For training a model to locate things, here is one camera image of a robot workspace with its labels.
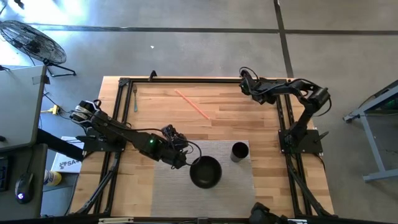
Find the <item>dark grey desk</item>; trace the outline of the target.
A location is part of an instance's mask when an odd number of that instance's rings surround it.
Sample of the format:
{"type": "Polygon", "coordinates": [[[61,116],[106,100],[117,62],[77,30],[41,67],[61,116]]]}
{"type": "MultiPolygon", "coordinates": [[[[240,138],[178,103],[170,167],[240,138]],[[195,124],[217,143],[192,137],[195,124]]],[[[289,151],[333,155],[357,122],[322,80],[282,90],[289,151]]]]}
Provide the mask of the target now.
{"type": "Polygon", "coordinates": [[[9,158],[8,189],[0,192],[0,222],[40,217],[42,191],[47,158],[47,147],[43,144],[0,152],[0,157],[9,158]],[[15,196],[15,185],[25,172],[34,174],[34,196],[29,203],[19,204],[15,196]]]}

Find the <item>black floor fan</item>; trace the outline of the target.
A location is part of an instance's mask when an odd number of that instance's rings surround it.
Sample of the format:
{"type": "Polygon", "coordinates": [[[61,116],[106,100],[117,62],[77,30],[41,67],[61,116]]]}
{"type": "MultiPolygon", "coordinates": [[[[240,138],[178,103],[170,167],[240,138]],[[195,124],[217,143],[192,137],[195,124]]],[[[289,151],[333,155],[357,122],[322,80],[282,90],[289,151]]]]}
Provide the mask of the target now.
{"type": "Polygon", "coordinates": [[[51,77],[76,76],[72,69],[63,67],[67,61],[65,50],[43,32],[23,22],[0,22],[0,35],[14,48],[28,57],[42,62],[51,77]]]}

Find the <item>black computer mouse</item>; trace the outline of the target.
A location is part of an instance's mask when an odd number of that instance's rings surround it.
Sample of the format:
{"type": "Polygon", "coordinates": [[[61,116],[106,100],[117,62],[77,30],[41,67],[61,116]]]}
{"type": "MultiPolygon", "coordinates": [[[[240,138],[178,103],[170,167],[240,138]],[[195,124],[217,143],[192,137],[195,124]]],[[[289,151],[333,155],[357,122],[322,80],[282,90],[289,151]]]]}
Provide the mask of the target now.
{"type": "Polygon", "coordinates": [[[34,174],[32,172],[23,173],[15,185],[15,196],[19,204],[29,203],[34,196],[34,174]]]}

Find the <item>orange chopstick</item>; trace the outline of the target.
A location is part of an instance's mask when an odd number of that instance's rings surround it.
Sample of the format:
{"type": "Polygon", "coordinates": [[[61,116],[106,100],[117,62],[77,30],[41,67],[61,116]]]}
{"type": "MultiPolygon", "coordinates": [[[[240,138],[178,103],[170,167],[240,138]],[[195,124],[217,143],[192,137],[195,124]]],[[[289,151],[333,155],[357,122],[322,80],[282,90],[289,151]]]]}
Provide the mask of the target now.
{"type": "Polygon", "coordinates": [[[194,104],[193,101],[191,101],[189,98],[187,98],[182,92],[180,92],[179,90],[174,90],[176,92],[176,94],[178,94],[179,96],[181,96],[190,106],[192,106],[198,113],[200,113],[205,119],[210,120],[210,117],[205,114],[201,109],[199,109],[199,107],[194,104]]]}

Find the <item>fork with blue handle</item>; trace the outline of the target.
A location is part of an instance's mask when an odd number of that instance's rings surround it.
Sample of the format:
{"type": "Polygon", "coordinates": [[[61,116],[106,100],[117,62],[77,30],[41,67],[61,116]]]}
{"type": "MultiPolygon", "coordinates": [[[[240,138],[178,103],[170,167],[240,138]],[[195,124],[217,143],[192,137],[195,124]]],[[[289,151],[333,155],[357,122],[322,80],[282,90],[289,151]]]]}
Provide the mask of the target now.
{"type": "Polygon", "coordinates": [[[132,91],[134,94],[134,112],[136,113],[138,109],[137,109],[137,85],[135,83],[133,83],[132,91]]]}

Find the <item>grey woven placemat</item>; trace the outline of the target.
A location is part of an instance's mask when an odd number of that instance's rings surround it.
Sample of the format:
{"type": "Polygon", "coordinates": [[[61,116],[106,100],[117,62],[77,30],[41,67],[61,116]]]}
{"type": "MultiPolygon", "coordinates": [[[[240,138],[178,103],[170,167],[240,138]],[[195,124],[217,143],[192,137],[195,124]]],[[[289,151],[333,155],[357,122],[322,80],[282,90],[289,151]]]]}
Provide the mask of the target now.
{"type": "Polygon", "coordinates": [[[172,169],[157,162],[154,168],[151,217],[245,218],[255,204],[251,156],[239,162],[230,158],[235,141],[195,141],[203,156],[221,165],[220,181],[210,189],[197,187],[189,166],[172,169]]]}

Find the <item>white printed cardboard box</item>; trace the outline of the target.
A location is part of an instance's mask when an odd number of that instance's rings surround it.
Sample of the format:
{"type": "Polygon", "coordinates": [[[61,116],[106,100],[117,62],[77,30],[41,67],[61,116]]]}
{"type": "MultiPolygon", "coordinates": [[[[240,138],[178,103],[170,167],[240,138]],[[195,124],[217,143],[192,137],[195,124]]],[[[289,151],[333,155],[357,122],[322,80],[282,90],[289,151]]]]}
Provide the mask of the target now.
{"type": "MultiPolygon", "coordinates": [[[[61,139],[67,143],[79,147],[80,149],[83,149],[84,143],[77,140],[75,137],[62,136],[61,139]]],[[[51,171],[79,174],[81,171],[81,162],[57,152],[51,167],[51,171]]]]}

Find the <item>light grey desk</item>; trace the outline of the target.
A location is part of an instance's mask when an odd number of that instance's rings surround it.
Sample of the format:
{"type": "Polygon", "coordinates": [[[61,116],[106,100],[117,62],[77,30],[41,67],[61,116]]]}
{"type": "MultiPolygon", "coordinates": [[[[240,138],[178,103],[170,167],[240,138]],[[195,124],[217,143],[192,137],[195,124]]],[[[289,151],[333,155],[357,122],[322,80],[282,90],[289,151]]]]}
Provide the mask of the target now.
{"type": "Polygon", "coordinates": [[[45,78],[44,66],[0,71],[0,152],[35,143],[45,78]]]}

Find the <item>person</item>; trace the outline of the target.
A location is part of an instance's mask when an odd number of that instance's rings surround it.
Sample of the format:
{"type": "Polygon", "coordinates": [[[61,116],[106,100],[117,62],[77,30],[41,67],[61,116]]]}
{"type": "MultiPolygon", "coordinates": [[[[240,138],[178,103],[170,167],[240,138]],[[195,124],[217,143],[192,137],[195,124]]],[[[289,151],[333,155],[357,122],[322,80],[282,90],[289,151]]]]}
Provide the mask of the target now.
{"type": "Polygon", "coordinates": [[[265,205],[256,202],[251,209],[249,224],[280,224],[280,218],[265,205]]]}

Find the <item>black cup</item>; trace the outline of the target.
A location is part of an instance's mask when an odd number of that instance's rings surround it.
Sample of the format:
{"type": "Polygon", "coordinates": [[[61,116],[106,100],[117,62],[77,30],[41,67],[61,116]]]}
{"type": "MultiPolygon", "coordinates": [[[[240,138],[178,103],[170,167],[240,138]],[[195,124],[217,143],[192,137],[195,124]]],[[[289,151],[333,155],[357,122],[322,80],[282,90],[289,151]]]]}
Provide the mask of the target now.
{"type": "Polygon", "coordinates": [[[233,144],[230,154],[230,159],[233,162],[239,162],[246,158],[249,154],[249,147],[243,142],[236,142],[233,144]]]}

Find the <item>yellow and white can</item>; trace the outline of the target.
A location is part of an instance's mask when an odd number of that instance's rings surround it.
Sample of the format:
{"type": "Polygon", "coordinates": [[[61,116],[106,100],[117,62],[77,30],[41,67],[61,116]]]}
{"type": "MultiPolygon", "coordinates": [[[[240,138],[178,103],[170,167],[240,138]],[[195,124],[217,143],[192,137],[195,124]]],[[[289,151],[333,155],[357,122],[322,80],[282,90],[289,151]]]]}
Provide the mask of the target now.
{"type": "Polygon", "coordinates": [[[62,181],[62,176],[60,173],[51,171],[51,170],[45,170],[44,172],[44,185],[48,186],[56,186],[62,181]]]}

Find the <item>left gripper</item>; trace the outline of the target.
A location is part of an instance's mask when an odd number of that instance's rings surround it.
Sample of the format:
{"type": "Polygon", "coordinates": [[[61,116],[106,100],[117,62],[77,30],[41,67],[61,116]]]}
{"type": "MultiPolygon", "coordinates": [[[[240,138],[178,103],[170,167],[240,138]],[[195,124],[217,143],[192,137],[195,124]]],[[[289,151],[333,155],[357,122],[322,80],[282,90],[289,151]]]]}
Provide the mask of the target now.
{"type": "Polygon", "coordinates": [[[162,134],[167,139],[166,152],[163,153],[161,160],[164,163],[170,164],[173,169],[179,169],[187,164],[187,151],[188,147],[186,137],[182,133],[169,124],[161,129],[162,134]]]}

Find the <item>black keyboard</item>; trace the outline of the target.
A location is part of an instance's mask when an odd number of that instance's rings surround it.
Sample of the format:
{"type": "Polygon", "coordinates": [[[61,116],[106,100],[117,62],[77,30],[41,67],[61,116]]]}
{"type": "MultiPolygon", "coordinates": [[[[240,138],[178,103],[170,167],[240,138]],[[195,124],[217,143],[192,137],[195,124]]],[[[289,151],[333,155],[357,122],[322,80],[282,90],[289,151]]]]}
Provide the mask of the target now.
{"type": "Polygon", "coordinates": [[[9,158],[7,156],[0,157],[0,192],[4,192],[8,189],[9,165],[9,158]]]}

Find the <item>black aluminium table frame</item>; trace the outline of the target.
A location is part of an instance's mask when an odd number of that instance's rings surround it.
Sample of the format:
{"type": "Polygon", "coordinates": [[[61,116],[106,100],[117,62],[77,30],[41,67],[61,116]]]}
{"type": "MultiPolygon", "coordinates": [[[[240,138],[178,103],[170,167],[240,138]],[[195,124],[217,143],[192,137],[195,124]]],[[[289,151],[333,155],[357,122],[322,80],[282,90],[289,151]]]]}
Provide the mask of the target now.
{"type": "MultiPolygon", "coordinates": [[[[127,86],[117,95],[121,77],[104,77],[95,99],[102,101],[101,108],[112,116],[115,101],[118,120],[123,120],[127,86]]],[[[279,149],[280,129],[277,105],[260,105],[241,93],[239,78],[199,78],[199,83],[176,83],[183,78],[157,77],[152,81],[171,80],[171,83],[148,83],[148,78],[126,77],[137,85],[138,112],[133,112],[131,95],[127,122],[133,128],[162,128],[168,124],[184,133],[188,140],[247,140],[251,150],[252,176],[256,201],[271,208],[278,215],[294,214],[289,189],[285,157],[279,149]],[[189,98],[210,119],[204,118],[175,90],[189,98]]],[[[99,184],[104,161],[103,152],[87,157],[81,167],[74,193],[71,212],[76,212],[91,197],[99,184]]],[[[308,188],[329,213],[334,213],[325,171],[321,161],[311,155],[302,155],[308,188]]],[[[154,182],[154,166],[160,162],[139,154],[131,144],[121,155],[116,181],[112,216],[148,217],[151,215],[152,190],[160,183],[154,182]]]]}

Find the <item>yellow power plug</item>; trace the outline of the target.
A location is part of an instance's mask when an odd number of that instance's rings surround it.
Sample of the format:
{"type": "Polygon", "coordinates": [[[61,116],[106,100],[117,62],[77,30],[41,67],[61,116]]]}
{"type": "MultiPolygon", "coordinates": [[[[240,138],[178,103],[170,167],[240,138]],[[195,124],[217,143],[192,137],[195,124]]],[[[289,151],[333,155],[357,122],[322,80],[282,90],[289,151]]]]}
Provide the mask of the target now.
{"type": "Polygon", "coordinates": [[[59,109],[60,109],[59,106],[54,105],[53,107],[51,107],[48,110],[42,110],[41,113],[51,113],[51,114],[57,115],[59,109]]]}

